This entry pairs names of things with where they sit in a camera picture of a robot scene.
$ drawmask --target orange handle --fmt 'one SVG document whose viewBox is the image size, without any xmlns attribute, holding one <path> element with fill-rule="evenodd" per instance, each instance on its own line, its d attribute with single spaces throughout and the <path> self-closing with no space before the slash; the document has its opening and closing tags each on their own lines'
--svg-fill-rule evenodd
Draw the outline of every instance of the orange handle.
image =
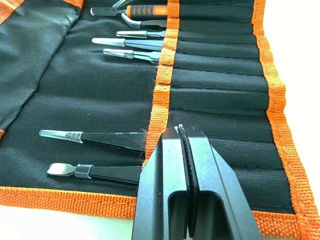
<svg viewBox="0 0 320 240">
<path fill-rule="evenodd" d="M 167 5 L 138 5 L 127 6 L 126 15 L 133 19 L 166 19 Z"/>
</svg>

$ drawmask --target clamp jaw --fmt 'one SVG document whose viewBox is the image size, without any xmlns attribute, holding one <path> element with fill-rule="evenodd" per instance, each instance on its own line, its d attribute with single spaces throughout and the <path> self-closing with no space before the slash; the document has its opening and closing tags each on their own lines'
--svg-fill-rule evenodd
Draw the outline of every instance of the clamp jaw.
<svg viewBox="0 0 320 240">
<path fill-rule="evenodd" d="M 189 126 L 160 137 L 140 175 L 132 240 L 260 240 L 236 174 Z"/>
</svg>

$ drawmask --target curved tweezer tip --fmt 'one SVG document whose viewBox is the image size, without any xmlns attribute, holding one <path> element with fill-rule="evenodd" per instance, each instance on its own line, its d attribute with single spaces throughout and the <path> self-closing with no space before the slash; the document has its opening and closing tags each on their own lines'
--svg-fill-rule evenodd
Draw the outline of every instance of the curved tweezer tip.
<svg viewBox="0 0 320 240">
<path fill-rule="evenodd" d="M 136 29 L 140 28 L 141 21 L 134 21 L 134 20 L 130 19 L 124 13 L 121 14 L 121 17 L 129 26 L 136 28 Z"/>
</svg>

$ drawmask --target tool roll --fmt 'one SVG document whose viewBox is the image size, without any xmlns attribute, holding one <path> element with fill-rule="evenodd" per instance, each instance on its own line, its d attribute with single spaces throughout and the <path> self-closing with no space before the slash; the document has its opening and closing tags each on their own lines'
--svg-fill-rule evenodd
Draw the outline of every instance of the tool roll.
<svg viewBox="0 0 320 240">
<path fill-rule="evenodd" d="M 160 134 L 183 123 L 201 129 L 232 167 L 264 236 L 318 239 L 264 37 L 265 0 L 168 0 L 158 65 L 104 55 L 91 42 L 134 30 L 119 15 L 90 14 L 112 4 L 1 0 L 0 204 L 132 219 L 136 185 L 52 176 L 48 166 L 143 166 Z M 146 131 L 146 152 L 43 139 L 42 129 Z"/>
</svg>

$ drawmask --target flat tweezer tip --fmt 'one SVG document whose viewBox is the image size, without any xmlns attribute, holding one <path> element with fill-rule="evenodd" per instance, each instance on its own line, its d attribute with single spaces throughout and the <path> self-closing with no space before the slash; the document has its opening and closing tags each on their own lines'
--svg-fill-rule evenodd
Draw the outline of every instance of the flat tweezer tip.
<svg viewBox="0 0 320 240">
<path fill-rule="evenodd" d="M 66 163 L 52 163 L 46 171 L 50 175 L 56 176 L 70 176 L 75 173 L 75 166 Z"/>
</svg>

